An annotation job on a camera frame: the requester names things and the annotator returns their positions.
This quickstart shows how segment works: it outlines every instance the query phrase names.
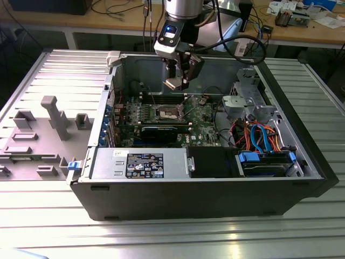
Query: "black computer case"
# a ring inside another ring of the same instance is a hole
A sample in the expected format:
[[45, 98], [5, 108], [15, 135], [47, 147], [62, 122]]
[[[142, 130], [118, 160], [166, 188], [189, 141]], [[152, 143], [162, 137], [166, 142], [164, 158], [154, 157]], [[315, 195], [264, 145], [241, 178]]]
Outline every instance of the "black computer case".
[[84, 15], [92, 0], [9, 0], [15, 11], [56, 12]]

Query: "power cable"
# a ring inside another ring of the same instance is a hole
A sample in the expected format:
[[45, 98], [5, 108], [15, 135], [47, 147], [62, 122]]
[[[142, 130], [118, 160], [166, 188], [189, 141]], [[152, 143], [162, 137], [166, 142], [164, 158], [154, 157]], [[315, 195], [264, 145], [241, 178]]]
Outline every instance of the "power cable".
[[153, 44], [155, 44], [156, 40], [157, 40], [157, 34], [158, 34], [158, 27], [160, 26], [161, 20], [163, 18], [164, 15], [164, 0], [162, 0], [162, 12], [161, 12], [161, 16], [160, 19], [157, 22], [156, 25], [156, 29], [155, 29], [155, 33], [153, 34]]
[[143, 28], [142, 28], [142, 41], [143, 41], [143, 44], [144, 44], [144, 52], [146, 52], [146, 43], [145, 43], [146, 19], [147, 19], [147, 17], [145, 16], [145, 17], [144, 17], [144, 26], [143, 26]]
[[152, 0], [149, 0], [149, 16], [150, 16], [150, 52], [152, 52]]
[[[197, 52], [200, 52], [200, 51], [206, 51], [206, 50], [209, 50], [209, 49], [213, 49], [214, 47], [216, 46], [219, 46], [219, 45], [223, 45], [224, 48], [226, 49], [226, 51], [228, 52], [228, 54], [236, 59], [237, 61], [243, 63], [243, 64], [246, 64], [246, 65], [257, 65], [259, 63], [261, 63], [262, 61], [265, 60], [266, 58], [266, 55], [267, 55], [267, 51], [266, 51], [266, 47], [265, 45], [258, 39], [252, 37], [252, 36], [249, 36], [249, 35], [237, 35], [237, 36], [234, 36], [234, 37], [230, 37], [228, 39], [224, 39], [223, 37], [223, 30], [222, 30], [222, 23], [220, 21], [220, 8], [219, 8], [219, 3], [217, 0], [212, 0], [212, 1], [215, 1], [215, 4], [216, 4], [216, 7], [217, 7], [217, 18], [218, 18], [218, 30], [219, 30], [219, 36], [220, 36], [220, 39], [221, 41], [219, 41], [218, 43], [215, 43], [211, 46], [208, 46], [208, 47], [204, 47], [204, 48], [201, 48], [201, 49], [197, 49], [196, 51]], [[246, 38], [246, 39], [251, 39], [252, 41], [258, 43], [260, 45], [260, 47], [263, 49], [263, 52], [264, 52], [264, 55], [259, 59], [259, 60], [250, 60], [250, 61], [246, 61], [246, 60], [243, 60], [243, 59], [240, 59], [238, 58], [237, 56], [235, 56], [230, 50], [229, 48], [226, 46], [226, 43], [227, 42], [230, 42], [232, 40], [235, 40], [235, 39], [241, 39], [241, 38]]]

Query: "green circuit board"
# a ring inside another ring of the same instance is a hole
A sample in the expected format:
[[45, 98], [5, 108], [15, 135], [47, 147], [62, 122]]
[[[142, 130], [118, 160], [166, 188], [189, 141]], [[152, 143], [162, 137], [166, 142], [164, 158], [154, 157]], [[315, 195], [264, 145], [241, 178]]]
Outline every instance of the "green circuit board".
[[200, 105], [201, 97], [189, 98], [183, 106], [174, 104], [143, 104], [131, 98], [117, 122], [122, 147], [150, 147], [140, 139], [143, 127], [174, 127], [179, 129], [177, 141], [159, 147], [220, 146], [212, 116], [212, 103]]

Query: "motherboard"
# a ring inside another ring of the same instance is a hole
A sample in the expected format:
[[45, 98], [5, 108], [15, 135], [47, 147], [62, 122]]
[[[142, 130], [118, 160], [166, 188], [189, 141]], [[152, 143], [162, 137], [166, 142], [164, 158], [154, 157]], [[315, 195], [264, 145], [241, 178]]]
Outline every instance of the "motherboard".
[[215, 103], [203, 96], [139, 96], [115, 104], [109, 146], [220, 146]]

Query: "table leg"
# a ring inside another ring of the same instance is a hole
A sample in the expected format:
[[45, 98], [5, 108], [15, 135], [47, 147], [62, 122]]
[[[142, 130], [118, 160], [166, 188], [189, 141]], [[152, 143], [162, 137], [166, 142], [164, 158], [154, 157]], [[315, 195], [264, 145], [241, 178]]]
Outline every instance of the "table leg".
[[77, 44], [77, 41], [74, 37], [74, 33], [72, 31], [64, 31], [64, 34], [66, 37], [68, 48], [70, 50], [77, 50], [78, 44]]

